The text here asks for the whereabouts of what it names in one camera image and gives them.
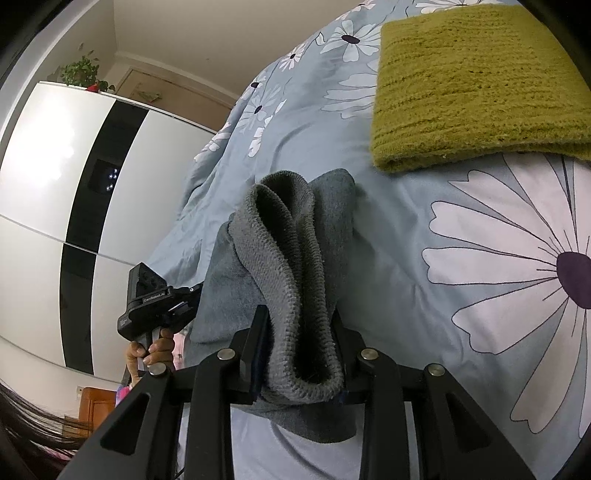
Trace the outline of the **person's left hand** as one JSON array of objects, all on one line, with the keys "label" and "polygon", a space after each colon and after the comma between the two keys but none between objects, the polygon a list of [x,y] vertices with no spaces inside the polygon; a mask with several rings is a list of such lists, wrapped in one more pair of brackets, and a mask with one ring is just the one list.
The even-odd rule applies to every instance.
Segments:
[{"label": "person's left hand", "polygon": [[138,362],[141,362],[145,367],[162,363],[169,370],[174,370],[174,348],[174,334],[169,329],[162,329],[159,338],[147,348],[136,341],[130,342],[124,352],[130,383],[135,385],[140,380]]}]

